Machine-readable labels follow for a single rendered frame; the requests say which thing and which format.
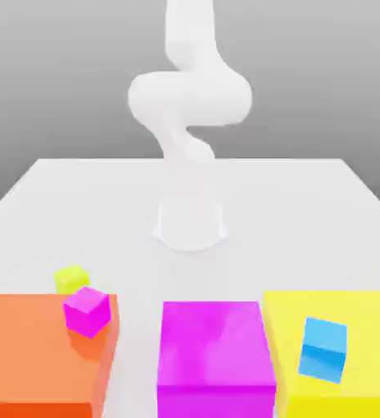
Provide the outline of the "small yellow-green cube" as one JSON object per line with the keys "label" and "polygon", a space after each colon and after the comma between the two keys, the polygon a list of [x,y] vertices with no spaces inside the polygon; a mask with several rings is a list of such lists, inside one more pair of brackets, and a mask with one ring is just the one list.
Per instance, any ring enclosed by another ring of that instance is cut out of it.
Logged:
{"label": "small yellow-green cube", "polygon": [[73,294],[90,285],[89,274],[80,265],[70,265],[54,273],[55,288],[58,294]]}

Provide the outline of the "small magenta cube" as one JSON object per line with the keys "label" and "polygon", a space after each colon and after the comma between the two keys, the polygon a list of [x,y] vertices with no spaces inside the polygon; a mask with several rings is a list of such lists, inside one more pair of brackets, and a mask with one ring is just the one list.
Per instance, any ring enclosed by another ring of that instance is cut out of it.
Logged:
{"label": "small magenta cube", "polygon": [[109,294],[84,286],[63,303],[66,327],[92,339],[112,319]]}

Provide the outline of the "small blue cube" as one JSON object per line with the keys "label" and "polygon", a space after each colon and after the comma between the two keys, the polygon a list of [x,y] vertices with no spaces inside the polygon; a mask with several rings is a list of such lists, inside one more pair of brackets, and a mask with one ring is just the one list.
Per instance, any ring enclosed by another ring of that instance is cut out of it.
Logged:
{"label": "small blue cube", "polygon": [[298,373],[340,384],[347,357],[347,325],[307,317]]}

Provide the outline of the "large magenta box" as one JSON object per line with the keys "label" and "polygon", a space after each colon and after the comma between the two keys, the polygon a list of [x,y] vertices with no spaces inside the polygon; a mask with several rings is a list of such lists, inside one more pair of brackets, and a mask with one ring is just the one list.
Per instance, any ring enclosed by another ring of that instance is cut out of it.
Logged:
{"label": "large magenta box", "polygon": [[164,302],[157,418],[273,418],[275,396],[258,302]]}

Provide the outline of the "large orange box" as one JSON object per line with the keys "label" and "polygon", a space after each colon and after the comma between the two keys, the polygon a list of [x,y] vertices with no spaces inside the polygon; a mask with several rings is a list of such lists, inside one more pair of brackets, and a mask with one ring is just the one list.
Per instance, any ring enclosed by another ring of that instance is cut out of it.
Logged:
{"label": "large orange box", "polygon": [[70,331],[57,294],[0,295],[0,418],[103,418],[119,336],[112,319],[94,338]]}

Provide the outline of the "large yellow box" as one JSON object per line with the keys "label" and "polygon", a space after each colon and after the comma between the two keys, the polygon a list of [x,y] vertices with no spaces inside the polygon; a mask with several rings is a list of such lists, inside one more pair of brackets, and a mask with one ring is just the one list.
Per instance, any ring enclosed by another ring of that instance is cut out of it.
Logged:
{"label": "large yellow box", "polygon": [[[380,418],[380,291],[265,291],[278,418]],[[347,326],[340,383],[298,372],[305,321]]]}

